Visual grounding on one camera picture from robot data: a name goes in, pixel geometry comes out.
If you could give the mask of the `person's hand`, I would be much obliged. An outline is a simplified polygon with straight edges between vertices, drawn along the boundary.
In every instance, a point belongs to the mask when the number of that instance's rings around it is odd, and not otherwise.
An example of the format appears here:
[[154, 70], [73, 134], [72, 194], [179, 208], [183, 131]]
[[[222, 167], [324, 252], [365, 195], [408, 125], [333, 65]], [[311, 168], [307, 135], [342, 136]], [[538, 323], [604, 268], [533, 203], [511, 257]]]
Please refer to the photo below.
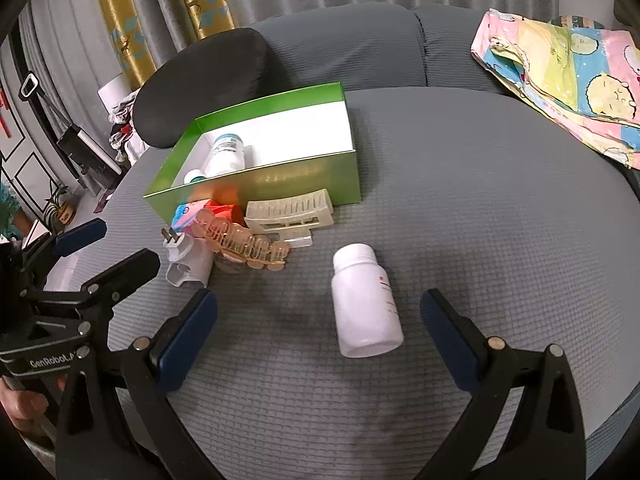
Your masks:
[[13, 426], [24, 436], [56, 439], [55, 426], [46, 416], [49, 401], [44, 394], [13, 389], [9, 378], [2, 376], [1, 404]]

